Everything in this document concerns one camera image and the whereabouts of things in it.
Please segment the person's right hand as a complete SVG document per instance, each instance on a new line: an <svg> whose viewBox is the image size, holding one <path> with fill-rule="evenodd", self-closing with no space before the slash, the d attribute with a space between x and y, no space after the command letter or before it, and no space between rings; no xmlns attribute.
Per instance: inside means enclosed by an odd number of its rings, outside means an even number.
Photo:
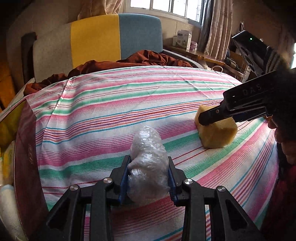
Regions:
<svg viewBox="0 0 296 241"><path fill-rule="evenodd" d="M273 116L268 123L270 129L275 129L274 138L281 145L287 162L295 165L295 126L290 123L284 125Z"/></svg>

